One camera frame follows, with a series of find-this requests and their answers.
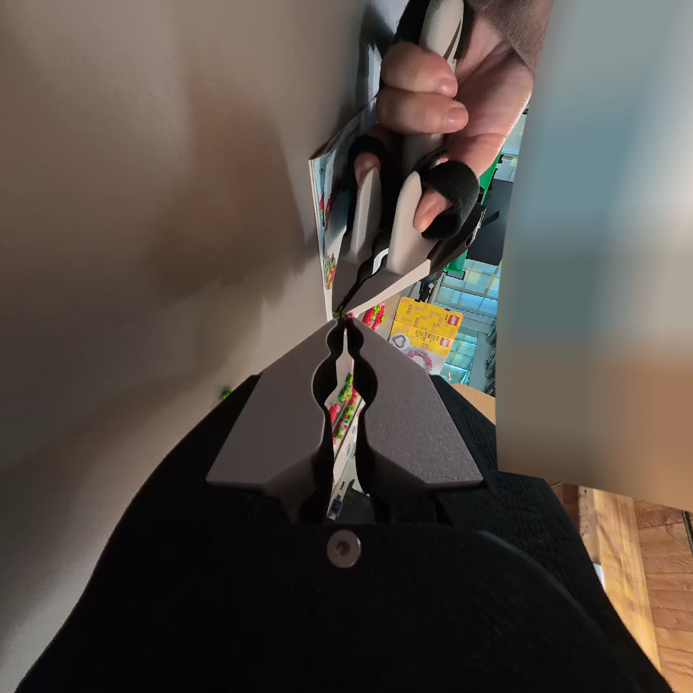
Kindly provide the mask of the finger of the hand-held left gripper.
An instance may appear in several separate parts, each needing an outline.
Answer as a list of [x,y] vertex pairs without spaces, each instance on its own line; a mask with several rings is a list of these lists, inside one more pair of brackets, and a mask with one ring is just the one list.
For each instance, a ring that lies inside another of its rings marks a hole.
[[335,313],[337,315],[359,315],[367,308],[366,295],[358,297],[361,286],[372,276],[374,260],[362,263],[341,258],[335,267]]
[[403,275],[381,267],[345,302],[342,306],[342,315],[360,315],[429,275],[430,268],[431,261],[428,258]]

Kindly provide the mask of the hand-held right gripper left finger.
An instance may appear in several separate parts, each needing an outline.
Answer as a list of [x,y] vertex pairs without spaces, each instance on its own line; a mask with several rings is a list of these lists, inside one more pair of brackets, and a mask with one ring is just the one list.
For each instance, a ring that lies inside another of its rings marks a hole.
[[208,484],[275,498],[293,521],[324,520],[334,479],[325,401],[337,386],[344,329],[331,320],[262,371]]

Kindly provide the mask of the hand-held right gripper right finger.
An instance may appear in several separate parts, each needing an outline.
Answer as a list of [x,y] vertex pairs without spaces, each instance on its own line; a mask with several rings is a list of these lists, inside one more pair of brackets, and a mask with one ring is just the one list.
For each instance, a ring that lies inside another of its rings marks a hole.
[[356,469],[363,491],[382,501],[475,489],[483,476],[432,378],[359,320],[348,319],[359,414]]

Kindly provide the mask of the person's left forearm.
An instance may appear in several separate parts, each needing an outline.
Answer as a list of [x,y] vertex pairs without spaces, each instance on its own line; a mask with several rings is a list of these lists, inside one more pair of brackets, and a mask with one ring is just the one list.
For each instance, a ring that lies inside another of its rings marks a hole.
[[535,75],[553,1],[471,1],[471,5],[490,19]]

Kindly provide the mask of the yellow lego box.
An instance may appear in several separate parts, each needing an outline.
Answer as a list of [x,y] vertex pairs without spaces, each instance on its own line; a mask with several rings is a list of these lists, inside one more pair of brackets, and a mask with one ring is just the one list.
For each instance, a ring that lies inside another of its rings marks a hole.
[[429,375],[439,375],[462,321],[460,312],[402,297],[388,342]]

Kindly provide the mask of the lego instruction booklet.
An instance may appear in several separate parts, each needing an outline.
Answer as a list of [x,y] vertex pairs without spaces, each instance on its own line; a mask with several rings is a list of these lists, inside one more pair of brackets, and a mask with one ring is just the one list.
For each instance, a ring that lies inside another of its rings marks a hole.
[[348,258],[362,263],[351,252],[349,210],[356,204],[356,194],[351,191],[349,183],[353,174],[349,151],[352,144],[375,122],[375,100],[372,99],[321,145],[308,161],[327,321],[331,321],[335,314],[337,262],[341,258]]

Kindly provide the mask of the person's left hand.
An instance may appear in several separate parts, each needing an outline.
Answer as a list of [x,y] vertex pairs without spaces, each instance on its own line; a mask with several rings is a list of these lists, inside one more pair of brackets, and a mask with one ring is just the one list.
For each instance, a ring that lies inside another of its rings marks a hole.
[[[366,136],[382,144],[397,168],[395,152],[404,135],[441,133],[453,161],[478,177],[496,160],[530,100],[534,76],[490,19],[465,1],[462,36],[454,69],[418,45],[428,1],[409,1],[392,46],[383,58],[376,100],[377,125]],[[361,186],[380,160],[371,151],[354,157],[350,185]],[[435,190],[424,191],[414,228],[427,231],[450,206]]]

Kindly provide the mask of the cardboard box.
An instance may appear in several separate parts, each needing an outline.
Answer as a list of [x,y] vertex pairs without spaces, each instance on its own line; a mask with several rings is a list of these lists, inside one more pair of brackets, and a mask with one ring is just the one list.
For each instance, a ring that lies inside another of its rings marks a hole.
[[460,383],[454,383],[451,387],[493,425],[496,425],[496,399],[493,396]]

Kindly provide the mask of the green plastic bin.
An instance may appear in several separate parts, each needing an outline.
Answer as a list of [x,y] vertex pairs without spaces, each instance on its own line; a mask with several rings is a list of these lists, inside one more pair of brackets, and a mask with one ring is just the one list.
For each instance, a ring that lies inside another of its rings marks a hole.
[[481,177],[478,202],[485,208],[480,229],[472,246],[447,264],[448,272],[462,273],[467,264],[478,261],[499,265],[505,247],[509,206],[518,164],[519,146],[501,151],[494,165]]

